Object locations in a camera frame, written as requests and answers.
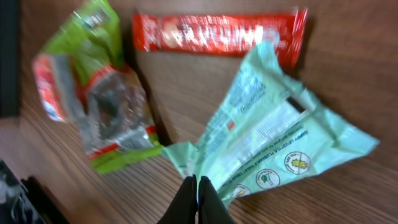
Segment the light green wrapper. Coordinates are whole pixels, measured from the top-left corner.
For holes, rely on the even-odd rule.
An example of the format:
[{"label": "light green wrapper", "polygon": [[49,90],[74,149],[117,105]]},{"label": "light green wrapper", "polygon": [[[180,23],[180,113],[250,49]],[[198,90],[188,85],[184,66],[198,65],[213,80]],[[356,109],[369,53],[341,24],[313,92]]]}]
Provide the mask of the light green wrapper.
[{"label": "light green wrapper", "polygon": [[209,177],[228,207],[236,197],[365,156],[378,143],[284,75],[271,44],[264,42],[246,55],[199,141],[174,144],[162,153],[182,176]]}]

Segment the black pointed object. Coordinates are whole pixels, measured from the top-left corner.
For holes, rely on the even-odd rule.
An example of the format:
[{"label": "black pointed object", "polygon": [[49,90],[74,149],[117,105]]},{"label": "black pointed object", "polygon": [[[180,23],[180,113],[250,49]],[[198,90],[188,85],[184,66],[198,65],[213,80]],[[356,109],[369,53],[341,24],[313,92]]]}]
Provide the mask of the black pointed object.
[{"label": "black pointed object", "polygon": [[199,183],[199,224],[235,224],[208,177]]},{"label": "black pointed object", "polygon": [[185,178],[180,189],[175,194],[172,203],[170,203],[169,208],[157,223],[195,223],[197,211],[197,177],[193,175],[192,177]]}]

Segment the wooden table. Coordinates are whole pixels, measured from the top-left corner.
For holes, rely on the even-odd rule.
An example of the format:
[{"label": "wooden table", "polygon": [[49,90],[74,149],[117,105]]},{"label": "wooden table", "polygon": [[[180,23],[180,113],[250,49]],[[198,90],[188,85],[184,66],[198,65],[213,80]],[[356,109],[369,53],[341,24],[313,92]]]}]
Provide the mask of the wooden table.
[{"label": "wooden table", "polygon": [[[0,157],[19,177],[35,175],[71,223],[155,223],[182,180],[155,157],[100,176],[76,126],[48,119],[31,61],[82,0],[21,0],[21,115],[0,122]],[[308,6],[310,22],[295,75],[323,102],[381,140],[368,157],[277,189],[235,200],[239,223],[398,222],[398,1],[114,0],[123,30],[137,9],[157,14],[263,12]],[[217,109],[240,59],[143,53],[136,62],[173,142],[195,141]]]}]

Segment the red wrapper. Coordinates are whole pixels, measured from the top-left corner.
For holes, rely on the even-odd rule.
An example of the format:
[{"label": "red wrapper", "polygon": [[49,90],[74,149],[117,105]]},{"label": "red wrapper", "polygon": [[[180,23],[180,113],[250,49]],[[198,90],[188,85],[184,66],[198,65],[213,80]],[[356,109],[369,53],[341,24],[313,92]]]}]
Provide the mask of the red wrapper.
[{"label": "red wrapper", "polygon": [[132,17],[138,50],[243,56],[256,44],[269,40],[279,63],[293,67],[302,46],[307,10],[252,16],[148,16]]}]

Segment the plastic packaging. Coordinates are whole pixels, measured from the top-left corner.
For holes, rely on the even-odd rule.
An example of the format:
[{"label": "plastic packaging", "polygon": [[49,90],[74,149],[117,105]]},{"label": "plastic packaging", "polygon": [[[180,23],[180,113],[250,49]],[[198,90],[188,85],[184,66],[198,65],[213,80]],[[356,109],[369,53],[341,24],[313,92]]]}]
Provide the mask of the plastic packaging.
[{"label": "plastic packaging", "polygon": [[303,41],[307,10],[260,15],[134,15],[137,49],[243,56],[263,40],[272,42],[280,64],[293,67]]},{"label": "plastic packaging", "polygon": [[47,114],[77,122],[83,148],[100,173],[160,153],[146,94],[125,63],[120,20],[105,0],[75,11],[34,59]]},{"label": "plastic packaging", "polygon": [[182,176],[207,176],[227,207],[236,197],[365,156],[378,143],[284,75],[265,41],[246,55],[199,141],[163,154]]}]

